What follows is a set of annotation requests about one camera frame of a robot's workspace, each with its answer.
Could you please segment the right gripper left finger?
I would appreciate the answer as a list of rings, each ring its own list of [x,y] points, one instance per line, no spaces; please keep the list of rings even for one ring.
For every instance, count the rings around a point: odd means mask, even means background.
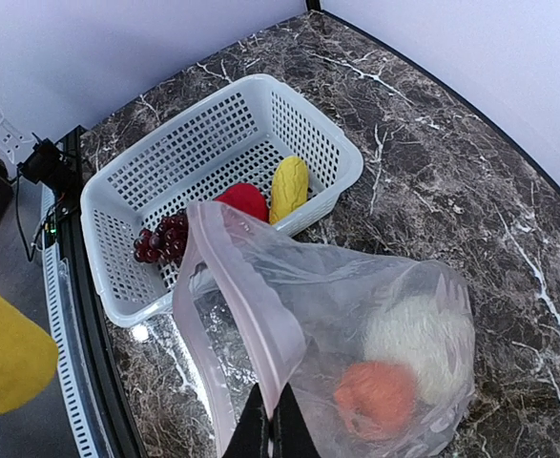
[[[269,458],[270,421],[254,384],[223,458]]]

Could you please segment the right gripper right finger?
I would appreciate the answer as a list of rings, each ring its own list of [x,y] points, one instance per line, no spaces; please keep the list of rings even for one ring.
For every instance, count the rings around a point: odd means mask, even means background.
[[[320,458],[290,384],[280,395],[271,425],[274,458]]]

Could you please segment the orange toy pumpkin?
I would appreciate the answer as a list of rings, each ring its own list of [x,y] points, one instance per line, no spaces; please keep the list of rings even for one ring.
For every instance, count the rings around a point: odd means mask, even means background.
[[[407,366],[376,361],[349,366],[334,393],[347,430],[365,441],[399,436],[411,422],[416,397]]]

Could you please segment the clear zip top bag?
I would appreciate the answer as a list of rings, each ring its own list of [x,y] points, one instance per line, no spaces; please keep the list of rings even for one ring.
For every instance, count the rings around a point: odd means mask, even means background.
[[[347,368],[368,362],[370,312],[428,295],[472,314],[467,283],[436,260],[371,255],[291,239],[216,201],[192,204],[186,253],[173,293],[177,329],[209,403],[218,454],[227,449],[254,384],[268,419],[290,384],[322,457],[433,457],[453,439],[474,394],[437,406],[417,392],[408,427],[365,441],[349,432],[334,400]]]

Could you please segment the white toy cauliflower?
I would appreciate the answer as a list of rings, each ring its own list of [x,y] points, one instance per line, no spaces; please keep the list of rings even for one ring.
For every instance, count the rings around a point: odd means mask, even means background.
[[[471,316],[441,307],[428,295],[376,306],[366,322],[363,356],[406,364],[419,398],[437,406],[473,384],[475,332]]]

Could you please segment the dark red toy grapes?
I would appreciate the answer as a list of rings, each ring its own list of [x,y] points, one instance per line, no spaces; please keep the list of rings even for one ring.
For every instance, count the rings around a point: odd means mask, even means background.
[[[179,209],[170,216],[161,218],[153,229],[143,228],[133,242],[134,259],[141,263],[173,264],[182,263],[188,242],[189,222],[185,209]]]

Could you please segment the red toy bell pepper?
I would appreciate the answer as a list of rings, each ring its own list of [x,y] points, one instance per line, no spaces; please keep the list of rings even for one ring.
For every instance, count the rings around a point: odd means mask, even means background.
[[[249,183],[237,183],[215,198],[263,222],[269,220],[269,208],[264,195]]]

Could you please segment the yellow toy fruit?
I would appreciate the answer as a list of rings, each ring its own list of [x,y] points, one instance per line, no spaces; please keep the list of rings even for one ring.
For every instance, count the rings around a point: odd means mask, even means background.
[[[0,296],[0,415],[25,405],[48,386],[58,354],[55,340]]]
[[[276,224],[303,206],[307,201],[308,189],[306,163],[297,156],[285,158],[272,179],[269,223]]]

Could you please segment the white plastic basket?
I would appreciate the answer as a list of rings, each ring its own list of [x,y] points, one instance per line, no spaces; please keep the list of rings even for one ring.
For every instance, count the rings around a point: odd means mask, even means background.
[[[301,158],[309,174],[307,202],[278,226],[293,236],[333,210],[360,178],[363,156],[301,94],[259,73],[202,99],[97,172],[81,195],[81,225],[108,319],[129,328],[170,307],[178,270],[135,260],[141,229],[238,183],[268,195],[289,156]]]

